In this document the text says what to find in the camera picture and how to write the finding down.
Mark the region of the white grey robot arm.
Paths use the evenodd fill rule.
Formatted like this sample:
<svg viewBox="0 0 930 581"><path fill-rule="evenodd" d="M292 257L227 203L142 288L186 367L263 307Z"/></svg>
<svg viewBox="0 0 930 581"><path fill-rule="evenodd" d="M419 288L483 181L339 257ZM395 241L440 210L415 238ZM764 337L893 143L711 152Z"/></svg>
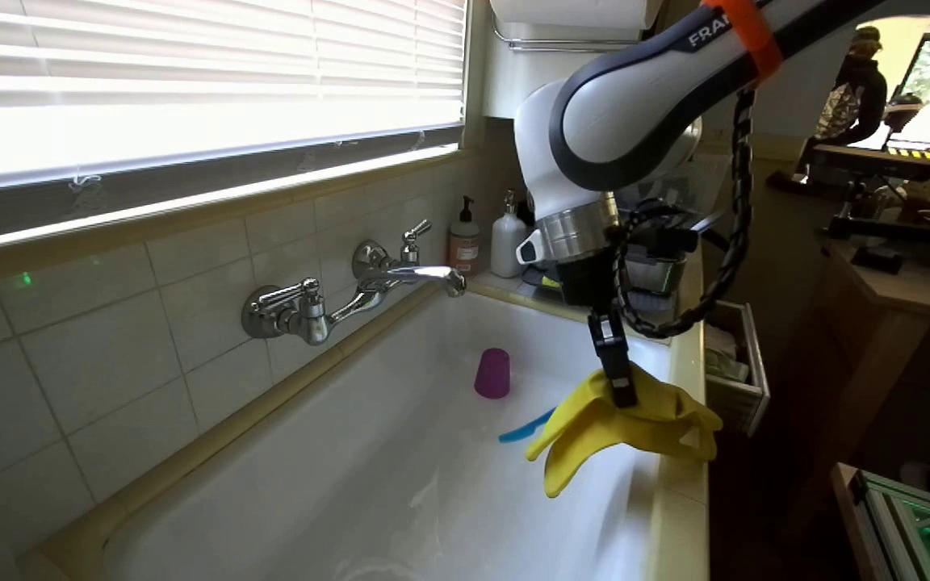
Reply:
<svg viewBox="0 0 930 581"><path fill-rule="evenodd" d="M518 118L518 158L535 231L519 261L563 274L569 304L589 307L606 395L635 407L623 328L668 340L702 324L730 289L748 247L748 105L756 85L784 59L868 14L930 17L930 0L702 0L668 29L601 55L564 80L533 91ZM666 230L668 205L620 213L612 193L646 181L683 129L732 96L732 226L702 300L676 318L646 318L625 295L625 253L657 241L691 253L697 236Z"/></svg>

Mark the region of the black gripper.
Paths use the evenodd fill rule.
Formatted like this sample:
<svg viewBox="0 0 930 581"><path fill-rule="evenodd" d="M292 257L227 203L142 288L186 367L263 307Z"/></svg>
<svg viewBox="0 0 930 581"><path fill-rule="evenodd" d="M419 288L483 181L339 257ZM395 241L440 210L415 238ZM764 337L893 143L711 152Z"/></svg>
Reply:
<svg viewBox="0 0 930 581"><path fill-rule="evenodd" d="M589 203L569 210L559 226L563 298L576 307L595 307L589 331L610 399L620 410L635 407L640 396L623 318L610 307L640 307L641 298L668 298L678 288L682 261L702 238L730 247L703 218L666 203L625 213L610 203Z"/></svg>

